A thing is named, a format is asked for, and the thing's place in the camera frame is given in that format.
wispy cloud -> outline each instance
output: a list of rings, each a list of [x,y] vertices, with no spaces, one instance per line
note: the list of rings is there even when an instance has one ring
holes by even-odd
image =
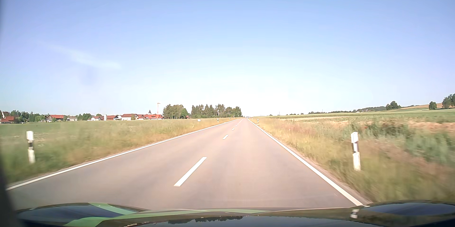
[[[61,53],[63,55],[66,55],[70,58],[71,61],[83,64],[86,66],[90,67],[95,67],[95,68],[100,68],[100,69],[121,69],[122,67],[120,66],[119,63],[110,61],[110,60],[102,60],[102,59],[97,59],[93,57],[91,54],[75,50],[75,49],[70,49],[67,47],[63,47],[60,45],[55,45],[55,44],[44,44],[41,43],[43,46],[45,46],[47,49],[50,49],[54,52]]]

road marking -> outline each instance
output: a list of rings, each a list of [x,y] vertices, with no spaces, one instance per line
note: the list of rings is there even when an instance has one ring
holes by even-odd
[[[261,131],[263,131],[267,136],[272,138],[276,143],[281,145],[285,150],[287,150],[290,154],[292,154],[294,157],[296,157],[300,162],[304,163],[305,166],[310,168],[313,172],[315,172],[318,176],[320,176],[324,181],[326,181],[328,184],[330,184],[333,188],[335,188],[339,193],[341,193],[343,196],[345,196],[347,199],[349,199],[352,203],[354,203],[356,206],[363,205],[360,201],[358,201],[356,198],[354,198],[351,194],[349,194],[347,191],[345,191],[343,188],[338,186],[338,184],[334,183],[332,180],[330,180],[328,177],[326,177],[323,173],[321,173],[319,170],[311,166],[308,162],[306,162],[304,159],[302,159],[299,155],[295,154],[293,151],[291,151],[289,148],[287,148],[284,144],[280,143],[278,140],[276,140],[273,136],[271,136],[269,133],[267,133],[265,130],[260,128],[258,125],[254,124],[257,128],[259,128]]]
[[[178,180],[178,181],[174,184],[174,186],[175,186],[175,187],[180,187],[180,185],[182,185],[183,182],[185,182],[185,181],[188,179],[188,177],[190,177],[190,175],[191,175],[191,174],[192,174],[192,173],[193,173],[193,172],[202,164],[202,162],[204,162],[205,159],[207,159],[207,157],[202,157],[202,159],[200,159],[200,160],[196,163],[196,165],[194,165],[190,170],[188,170],[188,172],[187,172],[183,177],[181,177],[180,180]]]
[[[127,154],[127,153],[130,153],[130,152],[136,151],[136,150],[144,149],[144,148],[147,148],[147,147],[150,147],[150,146],[154,146],[154,145],[157,145],[157,144],[160,144],[160,143],[164,143],[164,142],[167,142],[167,141],[170,141],[170,140],[174,140],[174,139],[177,139],[177,138],[182,137],[182,136],[188,136],[190,134],[193,134],[193,133],[196,133],[196,132],[199,132],[199,131],[202,131],[202,130],[206,130],[206,129],[209,129],[209,128],[213,128],[213,127],[216,127],[216,126],[219,126],[219,125],[223,125],[223,124],[226,124],[226,123],[229,123],[229,122],[230,121],[224,122],[224,123],[221,123],[221,124],[218,124],[218,125],[214,125],[214,126],[209,126],[209,127],[204,128],[204,129],[201,129],[201,130],[192,131],[190,133],[187,133],[187,134],[184,134],[184,135],[180,135],[180,136],[176,136],[176,137],[172,137],[172,138],[169,138],[167,140],[160,141],[160,142],[157,142],[157,143],[154,143],[154,144],[145,145],[145,146],[142,146],[142,147],[139,147],[139,148],[135,148],[135,149],[132,149],[132,150],[124,151],[122,153],[115,154],[115,155],[112,155],[112,156],[109,156],[109,157],[106,157],[106,158],[103,158],[103,159],[95,160],[95,161],[92,161],[92,162],[89,162],[89,163],[86,163],[86,164],[83,164],[83,165],[80,165],[80,166],[71,167],[71,168],[68,168],[68,169],[65,169],[65,170],[62,170],[62,171],[47,175],[47,176],[43,176],[43,177],[36,178],[36,179],[30,180],[30,181],[27,181],[27,182],[23,182],[23,183],[20,183],[20,184],[17,184],[17,185],[13,185],[11,187],[8,187],[6,190],[9,191],[11,189],[24,186],[26,184],[37,182],[37,181],[42,180],[42,179],[46,179],[46,178],[53,177],[53,176],[56,176],[56,175],[59,175],[59,174],[65,173],[65,172],[69,172],[71,170],[75,170],[75,169],[81,168],[83,166],[88,166],[88,165],[95,164],[95,163],[98,163],[98,162],[101,162],[101,161],[104,161],[104,160],[115,158],[115,157],[118,157],[118,156],[123,155],[123,154]]]

asphalt road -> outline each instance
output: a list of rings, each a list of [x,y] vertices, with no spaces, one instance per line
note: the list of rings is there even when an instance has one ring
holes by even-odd
[[[184,182],[175,186],[185,175]],[[151,210],[354,206],[247,119],[8,192],[17,209],[73,202],[107,202]]]

red-tiled roof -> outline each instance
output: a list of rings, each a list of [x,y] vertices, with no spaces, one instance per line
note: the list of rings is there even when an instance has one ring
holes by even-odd
[[[64,115],[49,115],[51,118],[56,118],[56,119],[63,119],[65,116]]]

green field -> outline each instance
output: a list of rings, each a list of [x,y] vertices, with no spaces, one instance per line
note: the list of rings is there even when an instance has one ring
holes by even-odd
[[[455,109],[259,117],[259,125],[371,201],[455,201]]]
[[[0,154],[6,178],[13,183],[216,124],[217,119],[175,119],[0,125]],[[35,134],[32,165],[26,131]]]

